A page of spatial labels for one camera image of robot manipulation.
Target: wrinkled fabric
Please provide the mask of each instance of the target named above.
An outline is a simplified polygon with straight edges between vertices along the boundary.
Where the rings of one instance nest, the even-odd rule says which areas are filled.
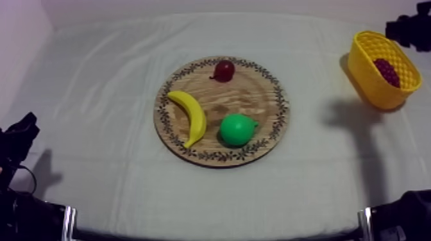
[[[61,29],[33,63],[1,126],[35,113],[37,195],[76,207],[79,228],[193,240],[354,228],[359,209],[431,184],[431,57],[405,49],[424,84],[400,110],[377,112],[342,68],[353,35],[365,29],[384,30],[257,13]],[[168,76],[217,55],[263,65],[291,102],[280,143],[235,169],[178,159],[153,124],[156,93]]]

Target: green fruit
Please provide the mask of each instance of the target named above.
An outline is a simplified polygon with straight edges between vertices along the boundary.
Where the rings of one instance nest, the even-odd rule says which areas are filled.
[[[220,135],[228,145],[244,145],[255,134],[257,125],[257,122],[245,115],[231,114],[221,122]]]

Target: wooden plate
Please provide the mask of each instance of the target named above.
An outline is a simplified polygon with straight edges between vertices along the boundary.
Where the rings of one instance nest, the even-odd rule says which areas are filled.
[[[220,83],[209,79],[220,60],[235,64],[233,79]],[[183,147],[189,137],[189,120],[167,93],[182,90],[195,97],[207,117],[207,132],[190,149]],[[243,147],[229,148],[219,138],[222,119],[241,113],[259,122],[255,136]],[[188,63],[174,72],[159,90],[154,123],[163,143],[176,155],[206,167],[236,167],[268,153],[286,131],[289,102],[280,82],[255,62],[216,56]]]

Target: red fruit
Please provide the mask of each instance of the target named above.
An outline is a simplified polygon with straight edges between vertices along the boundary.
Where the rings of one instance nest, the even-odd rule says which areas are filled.
[[[394,67],[387,60],[378,58],[373,63],[389,84],[397,88],[400,87],[400,77],[398,77]]]
[[[228,82],[232,79],[235,73],[235,66],[231,61],[221,60],[214,69],[214,75],[210,79],[215,79],[219,82]]]

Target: black cable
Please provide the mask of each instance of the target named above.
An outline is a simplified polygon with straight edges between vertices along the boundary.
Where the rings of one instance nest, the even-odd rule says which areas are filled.
[[[36,192],[36,189],[37,189],[36,176],[34,175],[34,173],[30,169],[28,169],[27,167],[25,167],[23,165],[19,165],[18,169],[26,169],[31,174],[31,178],[33,178],[33,190],[30,193],[33,195]]]

